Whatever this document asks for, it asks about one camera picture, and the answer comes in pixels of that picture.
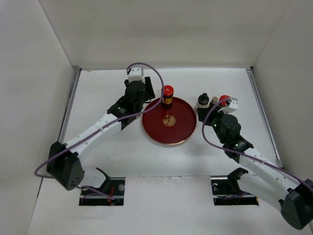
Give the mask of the black-cap white bottle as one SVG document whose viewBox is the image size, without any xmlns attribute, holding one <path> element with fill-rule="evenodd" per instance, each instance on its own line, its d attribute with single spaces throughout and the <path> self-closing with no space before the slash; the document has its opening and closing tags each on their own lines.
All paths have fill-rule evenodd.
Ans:
<svg viewBox="0 0 313 235">
<path fill-rule="evenodd" d="M 209 104 L 210 98 L 207 93 L 202 93 L 197 100 L 195 109 L 197 108 L 207 108 Z"/>
</svg>

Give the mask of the red-lid sauce jar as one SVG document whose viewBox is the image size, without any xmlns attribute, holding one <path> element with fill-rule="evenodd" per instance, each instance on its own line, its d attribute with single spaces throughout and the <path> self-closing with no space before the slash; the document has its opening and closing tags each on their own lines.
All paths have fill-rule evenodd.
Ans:
<svg viewBox="0 0 313 235">
<path fill-rule="evenodd" d="M 227 107 L 230 104 L 230 96 L 228 95 L 222 95 L 219 98 L 219 106 L 220 107 Z"/>
<path fill-rule="evenodd" d="M 172 105 L 174 88 L 170 85 L 164 86 L 164 93 L 161 99 L 161 104 L 164 108 L 169 108 Z"/>
</svg>

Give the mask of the beige-cap dark sauce bottle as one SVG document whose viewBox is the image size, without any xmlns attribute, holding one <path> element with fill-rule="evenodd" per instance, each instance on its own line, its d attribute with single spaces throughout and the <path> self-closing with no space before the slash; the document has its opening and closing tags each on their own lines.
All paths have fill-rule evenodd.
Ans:
<svg viewBox="0 0 313 235">
<path fill-rule="evenodd" d="M 213 106 L 216 105 L 216 103 L 217 103 L 218 101 L 219 101 L 219 98 L 218 98 L 218 97 L 216 97 L 216 96 L 212 97 L 212 99 L 211 99 L 211 101 L 210 101 L 210 103 L 209 103 L 209 107 L 212 108 Z"/>
</svg>

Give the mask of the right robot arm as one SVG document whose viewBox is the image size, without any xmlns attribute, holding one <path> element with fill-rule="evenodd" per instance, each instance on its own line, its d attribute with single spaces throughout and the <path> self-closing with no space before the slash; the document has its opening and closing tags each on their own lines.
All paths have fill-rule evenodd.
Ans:
<svg viewBox="0 0 313 235">
<path fill-rule="evenodd" d="M 293 228 L 302 230 L 313 220 L 313 182 L 305 181 L 264 157 L 241 134 L 237 118 L 227 107 L 198 108 L 203 127 L 213 128 L 219 149 L 241 167 L 228 174 L 231 193 L 248 192 L 277 209 Z"/>
</svg>

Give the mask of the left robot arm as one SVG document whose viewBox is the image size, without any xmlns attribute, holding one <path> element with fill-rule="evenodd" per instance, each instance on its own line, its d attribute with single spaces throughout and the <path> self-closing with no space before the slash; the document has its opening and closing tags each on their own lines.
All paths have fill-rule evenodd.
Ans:
<svg viewBox="0 0 313 235">
<path fill-rule="evenodd" d="M 84 170 L 82 163 L 105 139 L 125 129 L 142 111 L 146 101 L 155 98 L 150 77 L 125 80 L 125 94 L 93 126 L 66 143 L 55 142 L 49 153 L 47 172 L 66 190 L 93 187 L 99 195 L 110 189 L 108 175 L 101 169 Z"/>
</svg>

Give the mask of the round red tray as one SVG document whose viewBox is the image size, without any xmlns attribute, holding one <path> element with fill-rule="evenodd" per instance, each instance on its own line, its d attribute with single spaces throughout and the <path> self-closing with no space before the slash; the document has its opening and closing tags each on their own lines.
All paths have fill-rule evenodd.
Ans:
<svg viewBox="0 0 313 235">
<path fill-rule="evenodd" d="M 197 126 L 197 116 L 185 100 L 173 97 L 170 107 L 158 104 L 142 115 L 145 133 L 154 141 L 166 144 L 180 144 L 189 139 Z"/>
</svg>

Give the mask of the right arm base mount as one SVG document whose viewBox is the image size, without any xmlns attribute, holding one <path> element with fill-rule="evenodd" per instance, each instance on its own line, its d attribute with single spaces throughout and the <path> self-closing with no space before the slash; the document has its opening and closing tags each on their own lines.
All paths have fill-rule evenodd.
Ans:
<svg viewBox="0 0 313 235">
<path fill-rule="evenodd" d="M 212 176 L 211 188 L 215 206 L 258 206 L 258 198 L 239 188 L 238 181 L 248 171 L 238 168 L 226 176 Z"/>
</svg>

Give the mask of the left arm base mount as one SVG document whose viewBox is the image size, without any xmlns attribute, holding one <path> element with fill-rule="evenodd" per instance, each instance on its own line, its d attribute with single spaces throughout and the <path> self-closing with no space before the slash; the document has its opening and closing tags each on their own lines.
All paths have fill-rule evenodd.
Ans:
<svg viewBox="0 0 313 235">
<path fill-rule="evenodd" d="M 126 178 L 111 177 L 100 168 L 103 181 L 99 188 L 77 187 L 81 190 L 79 206 L 123 206 Z"/>
</svg>

